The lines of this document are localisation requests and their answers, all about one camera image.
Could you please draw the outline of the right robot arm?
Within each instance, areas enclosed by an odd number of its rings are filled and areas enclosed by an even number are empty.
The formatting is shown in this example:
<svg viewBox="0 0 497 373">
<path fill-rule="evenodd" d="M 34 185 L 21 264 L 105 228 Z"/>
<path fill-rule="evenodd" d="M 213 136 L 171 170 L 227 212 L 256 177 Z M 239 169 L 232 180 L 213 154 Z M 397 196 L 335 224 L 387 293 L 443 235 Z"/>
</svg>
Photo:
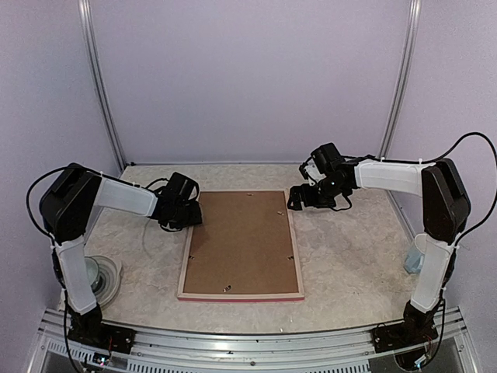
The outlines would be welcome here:
<svg viewBox="0 0 497 373">
<path fill-rule="evenodd" d="M 417 196 L 422 202 L 424 260 L 401 322 L 377 326 L 374 349 L 385 352 L 435 340 L 434 315 L 454 270 L 457 240 L 467 224 L 471 202 L 454 162 L 380 160 L 372 155 L 342 155 L 333 143 L 315 149 L 300 165 L 304 183 L 290 188 L 287 207 L 330 209 L 335 199 L 349 201 L 354 190 L 375 189 Z"/>
</svg>

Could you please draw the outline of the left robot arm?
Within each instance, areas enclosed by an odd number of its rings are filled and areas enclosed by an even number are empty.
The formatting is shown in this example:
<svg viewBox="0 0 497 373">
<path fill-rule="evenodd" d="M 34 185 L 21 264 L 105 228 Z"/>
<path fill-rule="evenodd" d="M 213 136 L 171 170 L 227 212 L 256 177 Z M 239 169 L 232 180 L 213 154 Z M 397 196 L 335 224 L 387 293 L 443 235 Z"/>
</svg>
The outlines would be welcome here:
<svg viewBox="0 0 497 373">
<path fill-rule="evenodd" d="M 124 211 L 157 221 L 177 232 L 200 225 L 198 182 L 173 173 L 155 190 L 125 182 L 72 163 L 55 171 L 57 179 L 42 196 L 39 209 L 46 234 L 54 245 L 54 264 L 71 316 L 68 339 L 117 350 L 131 347 L 135 332 L 103 322 L 85 265 L 85 231 L 94 207 Z"/>
</svg>

